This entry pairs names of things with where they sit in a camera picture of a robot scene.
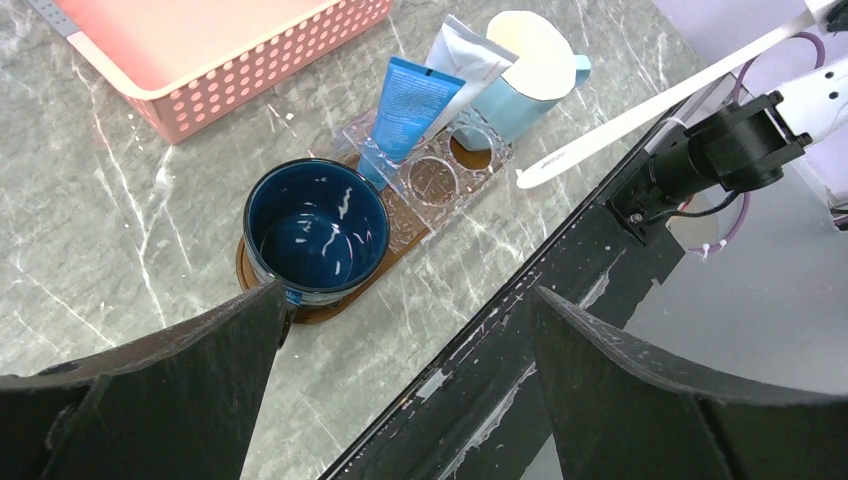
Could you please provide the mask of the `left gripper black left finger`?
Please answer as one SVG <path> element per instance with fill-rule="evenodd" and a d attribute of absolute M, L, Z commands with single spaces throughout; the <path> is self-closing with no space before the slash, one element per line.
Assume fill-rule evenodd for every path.
<path fill-rule="evenodd" d="M 5 479 L 237 479 L 289 329 L 281 283 L 1 379 Z"/>

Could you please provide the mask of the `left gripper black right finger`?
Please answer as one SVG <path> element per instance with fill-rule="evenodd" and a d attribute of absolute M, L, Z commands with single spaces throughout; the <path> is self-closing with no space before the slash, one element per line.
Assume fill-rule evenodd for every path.
<path fill-rule="evenodd" d="M 679 357 L 538 287 L 536 367 L 567 479 L 843 479 L 847 399 Z"/>

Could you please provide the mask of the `white toothbrush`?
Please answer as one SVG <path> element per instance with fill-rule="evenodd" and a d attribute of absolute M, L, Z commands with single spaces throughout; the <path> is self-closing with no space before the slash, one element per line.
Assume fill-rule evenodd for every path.
<path fill-rule="evenodd" d="M 698 90 L 733 71 L 779 42 L 823 21 L 834 1 L 807 1 L 805 9 L 791 20 L 762 35 L 679 84 L 596 127 L 559 148 L 518 174 L 520 189 L 537 187 L 594 155 L 649 120 L 657 117 Z"/>

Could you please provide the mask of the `clear textured glass dish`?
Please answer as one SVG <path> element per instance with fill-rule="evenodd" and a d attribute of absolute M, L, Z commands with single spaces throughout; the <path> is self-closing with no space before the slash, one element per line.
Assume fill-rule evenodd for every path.
<path fill-rule="evenodd" d="M 374 108 L 350 120 L 335 136 L 339 160 L 357 167 L 373 141 Z M 468 107 L 433 139 L 399 164 L 379 164 L 387 182 L 381 197 L 390 215 L 392 240 L 408 244 L 434 233 L 469 206 L 514 158 L 513 149 L 479 112 Z"/>

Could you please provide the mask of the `white and light-blue mug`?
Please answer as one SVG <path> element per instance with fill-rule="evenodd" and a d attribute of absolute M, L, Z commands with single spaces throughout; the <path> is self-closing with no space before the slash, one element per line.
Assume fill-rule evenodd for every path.
<path fill-rule="evenodd" d="M 554 25 L 534 12 L 498 13 L 488 23 L 486 38 L 518 56 L 472 102 L 506 144 L 527 133 L 590 76 L 589 57 L 576 54 Z"/>

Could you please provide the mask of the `blue toothpaste tube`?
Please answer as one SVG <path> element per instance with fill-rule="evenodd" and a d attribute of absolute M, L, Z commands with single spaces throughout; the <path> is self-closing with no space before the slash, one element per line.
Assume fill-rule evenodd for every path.
<path fill-rule="evenodd" d="M 461 78 L 393 56 L 389 60 L 373 127 L 357 170 L 376 190 L 387 182 L 379 164 L 403 163 L 465 85 Z"/>

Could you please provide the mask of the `silver toothpaste tube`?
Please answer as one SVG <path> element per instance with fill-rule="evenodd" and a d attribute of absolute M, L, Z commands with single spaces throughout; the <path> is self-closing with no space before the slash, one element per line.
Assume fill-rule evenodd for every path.
<path fill-rule="evenodd" d="M 493 40 L 478 35 L 449 14 L 437 34 L 424 65 L 465 81 L 424 134 L 434 137 L 464 108 L 501 77 L 519 56 Z"/>

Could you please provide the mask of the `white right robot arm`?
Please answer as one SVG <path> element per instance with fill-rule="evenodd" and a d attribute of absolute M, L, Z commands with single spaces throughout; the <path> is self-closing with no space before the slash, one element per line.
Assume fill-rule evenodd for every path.
<path fill-rule="evenodd" d="M 798 36 L 812 25 L 824 34 L 847 31 L 845 1 L 807 1 L 805 11 L 769 33 L 772 44 Z M 786 139 L 814 145 L 847 123 L 847 58 L 786 81 L 767 94 L 769 115 Z"/>

